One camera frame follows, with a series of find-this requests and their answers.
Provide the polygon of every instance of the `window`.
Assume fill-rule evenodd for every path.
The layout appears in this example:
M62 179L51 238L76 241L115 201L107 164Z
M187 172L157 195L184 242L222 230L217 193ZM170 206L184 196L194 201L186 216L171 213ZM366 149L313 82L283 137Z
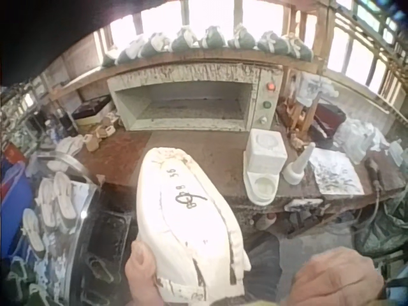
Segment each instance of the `window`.
M34 105L34 101L33 101L33 99L31 98L30 94L26 94L26 95L24 96L24 102L25 102L25 104L27 105L28 108Z
M146 38L153 33L164 33L167 37L175 39L177 32L182 27L181 3L180 1L171 1L142 11L143 33Z
M373 58L374 55L369 49L364 47L359 41L354 40L346 75L354 81L365 85Z
M126 48L136 38L136 29L132 15L112 22L110 30L112 32L113 43L119 50Z
M348 8L349 10L351 10L351 7L353 5L353 0L337 0L336 2L341 4L345 8Z
M375 67L374 75L368 87L372 92L379 93L385 71L385 64L382 61L377 60L377 66Z
M317 22L316 16L307 15L305 45L307 45L310 49L313 47L314 35L316 33L316 22Z
M348 41L349 35L344 31L340 30L338 27L335 27L329 61L327 65L329 69L337 72L342 71Z
M258 41L262 34L273 31L282 34L283 6L265 1L244 0L242 3L243 25Z
M397 30L397 24L394 21L392 21L391 18L387 18L386 23L387 23L387 25L389 25L389 27L392 30L394 30L394 31ZM385 39L385 41L387 43L393 43L394 42L394 35L392 35L392 33L389 32L387 29L384 30L383 38Z
M233 36L234 0L190 0L189 11L190 26L198 39L212 25L219 26L226 39Z
M380 21L378 21L369 11L359 6L357 9L357 16L364 20L375 32L378 32Z

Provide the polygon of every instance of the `white shoe sole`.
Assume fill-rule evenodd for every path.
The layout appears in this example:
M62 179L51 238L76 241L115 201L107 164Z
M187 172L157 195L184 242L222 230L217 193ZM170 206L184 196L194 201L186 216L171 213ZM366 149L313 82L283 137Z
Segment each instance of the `white shoe sole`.
M26 208L23 211L23 228L35 255L39 258L43 258L45 255L45 247L40 237L38 218L36 213L30 208Z
M54 185L49 179L44 178L41 181L38 189L38 197L36 202L41 208L41 215L43 217L44 225L48 230L54 230L57 227L54 215Z
M54 192L57 196L58 207L64 224L72 228L77 221L77 213L72 204L72 184L69 177L63 172L57 172L54 177Z

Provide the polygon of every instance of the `wooden workbench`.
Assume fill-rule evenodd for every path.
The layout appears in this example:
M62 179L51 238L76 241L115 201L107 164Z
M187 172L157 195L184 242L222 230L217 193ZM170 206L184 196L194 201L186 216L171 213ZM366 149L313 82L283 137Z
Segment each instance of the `wooden workbench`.
M274 130L284 131L283 126ZM126 132L118 130L113 136L103 140L100 148L87 152L85 148L76 156L91 172L102 174L106 182L136 191L138 169L144 154L153 147L176 147L185 150L203 168L220 193L232 208L253 212L283 212L284 206L295 198L321 198L330 207L325 211L336 214L346 210L365 207L375 203L368 173L363 163L356 165L365 195L322 195L316 184L313 171L308 165L305 177L297 186L289 185L282 177L272 204L265 207L252 204L245 193L242 180L242 154L248 133L206 132L206 131L155 131ZM287 163L295 160L296 152L284 137L288 152ZM405 179L393 161L383 152L369 152L380 167L384 181L382 200L395 196L405 187Z

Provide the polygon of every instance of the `shelf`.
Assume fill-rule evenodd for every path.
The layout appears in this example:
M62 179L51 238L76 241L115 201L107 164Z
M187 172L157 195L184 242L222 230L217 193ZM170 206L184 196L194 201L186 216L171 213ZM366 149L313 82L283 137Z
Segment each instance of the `shelf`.
M185 99L151 102L138 119L222 119L243 120L238 101Z

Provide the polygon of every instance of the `glass case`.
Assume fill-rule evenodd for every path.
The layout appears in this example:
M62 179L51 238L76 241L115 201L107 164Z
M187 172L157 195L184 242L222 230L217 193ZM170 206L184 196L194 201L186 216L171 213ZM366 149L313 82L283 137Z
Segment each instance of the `glass case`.
M54 172L55 167L65 171ZM132 214L103 207L107 197L98 178L61 152L37 151L27 167L21 162L7 174L6 180L18 181L11 183L1 210L8 302L125 305L131 298L124 294L129 291L124 259L136 238Z

